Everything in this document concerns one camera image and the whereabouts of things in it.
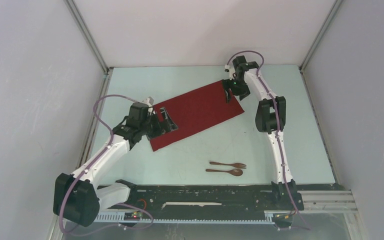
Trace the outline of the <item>red cloth napkin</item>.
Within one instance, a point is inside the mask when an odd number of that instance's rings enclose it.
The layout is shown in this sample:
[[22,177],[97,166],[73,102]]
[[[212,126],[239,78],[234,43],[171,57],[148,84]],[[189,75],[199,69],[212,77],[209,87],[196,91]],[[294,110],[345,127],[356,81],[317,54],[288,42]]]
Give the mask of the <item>red cloth napkin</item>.
[[226,99],[222,81],[217,81],[154,105],[159,118],[166,110],[177,130],[150,140],[154,152],[244,113],[236,98]]

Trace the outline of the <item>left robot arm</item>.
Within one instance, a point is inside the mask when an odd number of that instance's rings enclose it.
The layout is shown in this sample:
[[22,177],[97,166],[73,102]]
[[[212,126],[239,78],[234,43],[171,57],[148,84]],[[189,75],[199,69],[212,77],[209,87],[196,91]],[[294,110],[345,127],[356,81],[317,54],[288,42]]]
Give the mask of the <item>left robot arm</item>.
[[91,225],[98,213],[121,203],[133,208],[138,194],[123,183],[99,188],[101,179],[115,163],[143,137],[148,140],[178,130],[168,111],[155,110],[150,103],[135,102],[123,120],[110,130],[102,148],[71,174],[61,173],[55,180],[53,212],[83,227]]

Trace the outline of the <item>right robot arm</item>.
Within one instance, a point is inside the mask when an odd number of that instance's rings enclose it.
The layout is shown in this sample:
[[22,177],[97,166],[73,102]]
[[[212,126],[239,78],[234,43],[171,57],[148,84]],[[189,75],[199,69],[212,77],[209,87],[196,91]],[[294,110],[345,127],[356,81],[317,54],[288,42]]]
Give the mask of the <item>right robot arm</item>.
[[284,143],[286,125],[286,98],[278,96],[263,78],[261,65],[247,61],[244,55],[231,57],[225,65],[228,79],[221,81],[226,102],[234,96],[240,100],[254,94],[258,100],[255,126],[267,136],[274,159],[274,180],[271,204],[284,209],[294,199],[295,181],[291,174]]

